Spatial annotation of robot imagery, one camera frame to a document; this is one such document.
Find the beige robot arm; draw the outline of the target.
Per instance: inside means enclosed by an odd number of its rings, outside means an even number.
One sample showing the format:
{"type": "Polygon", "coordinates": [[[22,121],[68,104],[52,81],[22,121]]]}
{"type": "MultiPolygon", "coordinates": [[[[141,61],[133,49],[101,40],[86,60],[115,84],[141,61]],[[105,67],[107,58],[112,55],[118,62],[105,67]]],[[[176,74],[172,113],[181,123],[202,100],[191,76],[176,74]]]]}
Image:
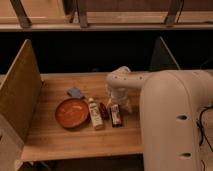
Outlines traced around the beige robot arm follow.
{"type": "Polygon", "coordinates": [[[197,118],[213,103],[213,75],[204,70],[133,73],[120,67],[106,76],[110,98],[140,91],[144,171],[202,171],[197,118]]]}

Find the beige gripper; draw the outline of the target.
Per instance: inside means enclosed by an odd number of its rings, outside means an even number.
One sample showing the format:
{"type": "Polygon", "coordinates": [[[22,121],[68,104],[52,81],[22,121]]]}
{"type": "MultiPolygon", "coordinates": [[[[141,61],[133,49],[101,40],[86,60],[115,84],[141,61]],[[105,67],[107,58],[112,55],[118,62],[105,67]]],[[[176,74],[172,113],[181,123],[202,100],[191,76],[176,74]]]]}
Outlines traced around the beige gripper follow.
{"type": "Polygon", "coordinates": [[[126,88],[107,88],[108,102],[107,106],[110,107],[112,104],[118,104],[122,110],[128,113],[132,112],[130,99],[128,97],[128,91],[126,88]]]}

